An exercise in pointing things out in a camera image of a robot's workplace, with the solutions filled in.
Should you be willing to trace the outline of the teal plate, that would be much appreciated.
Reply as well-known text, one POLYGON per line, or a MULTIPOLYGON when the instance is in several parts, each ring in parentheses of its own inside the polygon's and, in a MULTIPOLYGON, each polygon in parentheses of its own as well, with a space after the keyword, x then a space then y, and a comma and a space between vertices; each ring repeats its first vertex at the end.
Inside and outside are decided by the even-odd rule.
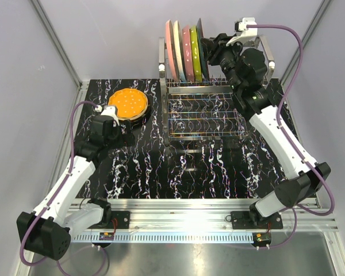
POLYGON ((208 69, 208 62, 207 62, 207 46, 203 41, 204 34, 203 34, 203 28, 202 28, 202 20, 201 18, 198 19, 197 24, 197 37, 198 37, 198 49, 200 52, 200 64, 201 64, 201 70, 204 81, 209 80, 209 69, 208 69))

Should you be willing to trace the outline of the green dotted scalloped plate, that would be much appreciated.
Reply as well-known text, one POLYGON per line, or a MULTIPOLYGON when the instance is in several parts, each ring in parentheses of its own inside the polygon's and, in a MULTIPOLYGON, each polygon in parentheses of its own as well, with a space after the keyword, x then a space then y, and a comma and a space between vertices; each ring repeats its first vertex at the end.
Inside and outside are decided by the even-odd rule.
POLYGON ((197 27, 190 28, 191 58, 193 62, 194 78, 196 82, 202 82, 202 70, 200 63, 200 50, 198 46, 197 27))

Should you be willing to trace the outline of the pink dotted scalloped plate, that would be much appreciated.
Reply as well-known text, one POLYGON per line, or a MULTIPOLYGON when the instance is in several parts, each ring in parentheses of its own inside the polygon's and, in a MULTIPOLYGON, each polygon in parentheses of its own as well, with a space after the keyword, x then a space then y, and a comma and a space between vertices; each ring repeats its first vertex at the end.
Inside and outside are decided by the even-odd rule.
POLYGON ((186 25, 182 29, 182 43, 183 43, 183 56, 184 56, 184 66, 185 74, 188 82, 194 82, 194 68, 192 62, 192 51, 190 44, 190 28, 186 25))

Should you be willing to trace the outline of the cream and blue plate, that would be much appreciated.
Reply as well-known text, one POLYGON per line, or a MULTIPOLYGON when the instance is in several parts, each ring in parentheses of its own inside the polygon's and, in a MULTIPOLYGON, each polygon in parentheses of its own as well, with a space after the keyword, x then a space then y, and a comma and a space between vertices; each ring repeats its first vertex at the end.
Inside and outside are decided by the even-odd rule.
POLYGON ((173 32, 174 32, 174 45, 175 45, 175 55, 178 65, 178 74, 182 82, 186 82, 185 75, 185 65, 184 65, 184 55, 183 55, 183 46, 182 46, 182 34, 179 21, 176 20, 173 23, 173 32))

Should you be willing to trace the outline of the orange dotted scalloped plate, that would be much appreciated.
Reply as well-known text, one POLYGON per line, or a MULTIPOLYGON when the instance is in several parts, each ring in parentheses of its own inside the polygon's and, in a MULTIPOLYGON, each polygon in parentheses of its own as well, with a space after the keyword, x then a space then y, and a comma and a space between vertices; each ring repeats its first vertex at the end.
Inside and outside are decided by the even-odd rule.
POLYGON ((126 88, 116 91, 109 98, 108 105, 117 108, 117 117, 120 120, 135 120, 146 112, 148 98, 140 90, 126 88))

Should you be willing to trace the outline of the cream and pink plate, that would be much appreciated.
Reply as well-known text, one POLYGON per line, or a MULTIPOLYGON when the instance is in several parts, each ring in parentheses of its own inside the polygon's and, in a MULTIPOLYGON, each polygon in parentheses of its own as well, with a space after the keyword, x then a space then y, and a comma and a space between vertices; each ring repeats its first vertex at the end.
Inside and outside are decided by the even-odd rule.
POLYGON ((179 81, 177 73, 177 63, 174 57, 174 37, 173 37, 173 25, 171 20, 167 20, 165 24, 165 38, 166 38, 166 50, 168 55, 168 63, 171 72, 171 76, 175 82, 179 81))

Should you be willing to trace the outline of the tan yellow plate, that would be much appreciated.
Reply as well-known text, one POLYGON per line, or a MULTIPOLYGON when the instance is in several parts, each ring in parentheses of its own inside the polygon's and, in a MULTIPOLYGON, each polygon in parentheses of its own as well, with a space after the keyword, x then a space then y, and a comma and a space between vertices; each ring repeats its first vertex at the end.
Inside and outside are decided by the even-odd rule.
POLYGON ((142 118, 144 115, 147 114, 147 109, 149 105, 145 106, 134 106, 134 105, 127 105, 123 106, 121 109, 118 109, 117 116, 118 119, 121 121, 125 120, 137 120, 142 118))

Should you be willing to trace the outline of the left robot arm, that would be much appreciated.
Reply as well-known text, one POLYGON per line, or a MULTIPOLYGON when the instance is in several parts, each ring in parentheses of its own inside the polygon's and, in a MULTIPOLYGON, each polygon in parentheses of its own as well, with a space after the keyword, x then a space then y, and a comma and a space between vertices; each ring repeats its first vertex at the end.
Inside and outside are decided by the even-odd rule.
POLYGON ((94 116, 87 136, 74 143, 68 165, 52 190, 32 212, 22 212, 17 218, 20 256, 27 250, 59 260, 71 240, 88 227, 107 228, 113 217, 106 199, 92 198, 73 214, 68 210, 109 152, 134 143, 129 120, 117 122, 113 116, 94 116))

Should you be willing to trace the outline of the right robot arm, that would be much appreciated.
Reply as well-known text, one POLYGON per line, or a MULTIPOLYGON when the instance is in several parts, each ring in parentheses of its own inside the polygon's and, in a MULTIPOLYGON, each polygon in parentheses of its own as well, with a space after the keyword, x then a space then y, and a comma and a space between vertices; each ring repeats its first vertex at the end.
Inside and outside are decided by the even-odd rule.
POLYGON ((278 212, 314 195, 331 172, 326 162, 319 163, 304 149, 268 94, 275 62, 263 39, 225 33, 200 39, 205 61, 220 66, 237 111, 262 135, 285 173, 286 179, 274 191, 250 206, 249 222, 255 228, 263 228, 278 212))

